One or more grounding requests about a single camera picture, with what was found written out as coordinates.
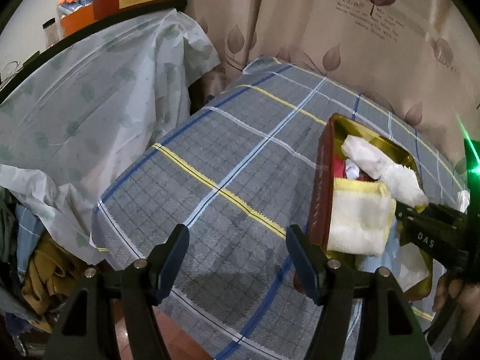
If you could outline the person right hand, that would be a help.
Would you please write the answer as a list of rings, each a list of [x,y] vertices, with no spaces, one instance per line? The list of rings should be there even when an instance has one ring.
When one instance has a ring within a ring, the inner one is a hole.
[[[434,313],[442,310],[448,297],[457,300],[463,311],[451,338],[454,344],[459,345],[468,337],[479,319],[479,284],[464,284],[461,280],[449,280],[448,274],[445,273],[437,284],[433,302]]]

